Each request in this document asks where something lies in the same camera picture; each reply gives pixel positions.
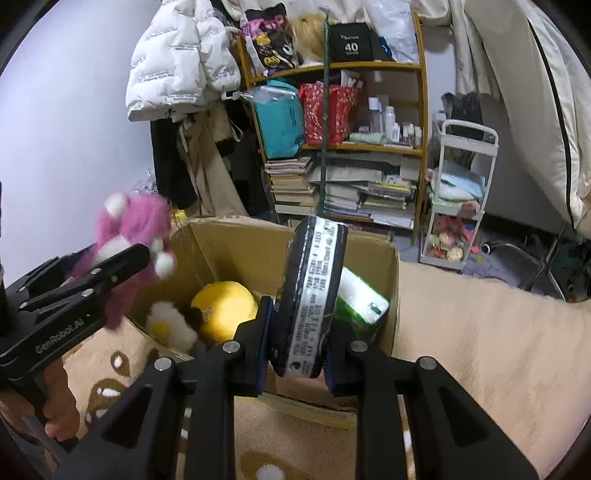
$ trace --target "plush toy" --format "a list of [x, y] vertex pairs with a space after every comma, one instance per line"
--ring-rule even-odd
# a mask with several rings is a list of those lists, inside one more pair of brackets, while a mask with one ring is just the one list
[[174, 273], [176, 259], [167, 248], [170, 229], [171, 212], [159, 195], [116, 193], [105, 202], [97, 222], [96, 243], [74, 266], [71, 276], [82, 277], [96, 264], [135, 244], [148, 247], [152, 257], [148, 267], [112, 290], [105, 306], [107, 328], [119, 326], [141, 287]]
[[437, 232], [450, 231], [460, 235], [467, 242], [470, 242], [472, 235], [474, 235], [474, 228], [467, 226], [461, 218], [449, 215], [438, 215], [434, 230]]
[[188, 353], [198, 340], [183, 314], [169, 301], [157, 301], [146, 319], [146, 331], [161, 345]]
[[444, 250], [453, 248], [456, 244], [456, 237], [450, 232], [441, 232], [439, 234], [439, 245]]
[[203, 315], [199, 334], [216, 343], [234, 338], [238, 325], [254, 319], [258, 310], [252, 294], [235, 281], [210, 283], [195, 295], [191, 308]]
[[462, 250], [462, 247], [453, 247], [447, 252], [447, 259], [451, 262], [461, 262], [462, 258], [464, 258], [464, 250]]

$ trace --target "pink toy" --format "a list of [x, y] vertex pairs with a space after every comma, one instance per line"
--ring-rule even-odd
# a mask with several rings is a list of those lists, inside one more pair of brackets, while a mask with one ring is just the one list
[[107, 328], [114, 330], [119, 326], [141, 287], [174, 273], [176, 259], [167, 248], [170, 229], [171, 212], [160, 195], [116, 193], [105, 202], [97, 222], [96, 244], [76, 264], [72, 277], [86, 275], [96, 264], [131, 245], [145, 245], [152, 256], [148, 267], [111, 292], [105, 306]]
[[438, 215], [434, 230], [436, 232], [450, 231], [459, 234], [468, 242], [472, 240], [472, 235], [474, 235], [474, 230], [468, 230], [461, 218], [449, 215]]

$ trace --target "yellow plush ball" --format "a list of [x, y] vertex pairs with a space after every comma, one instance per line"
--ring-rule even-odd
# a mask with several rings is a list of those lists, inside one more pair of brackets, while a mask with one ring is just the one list
[[222, 343], [234, 338], [238, 325], [256, 317], [252, 294], [235, 281], [211, 283], [195, 295], [191, 307], [201, 310], [199, 335]]

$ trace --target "black metal bracket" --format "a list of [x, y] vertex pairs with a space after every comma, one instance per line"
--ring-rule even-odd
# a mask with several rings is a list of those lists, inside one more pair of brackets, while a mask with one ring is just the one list
[[[86, 251], [49, 260], [0, 289], [0, 388], [12, 388], [28, 399], [43, 425], [41, 373], [105, 325], [111, 290], [150, 263], [149, 249], [134, 245], [83, 278], [66, 282]], [[70, 451], [75, 443], [61, 446]]]

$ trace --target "beige blanket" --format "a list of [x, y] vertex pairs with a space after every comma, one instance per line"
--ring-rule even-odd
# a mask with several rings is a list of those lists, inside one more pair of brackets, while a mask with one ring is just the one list
[[[544, 478], [591, 410], [591, 304], [566, 304], [406, 263], [400, 266], [400, 296], [395, 356], [437, 358]], [[118, 333], [98, 332], [66, 359], [83, 417], [81, 435], [116, 400], [113, 391], [139, 375], [154, 348], [125, 323]], [[244, 398], [236, 399], [235, 412], [239, 479], [254, 480], [265, 465], [279, 467], [287, 480], [354, 478], [355, 432]]]

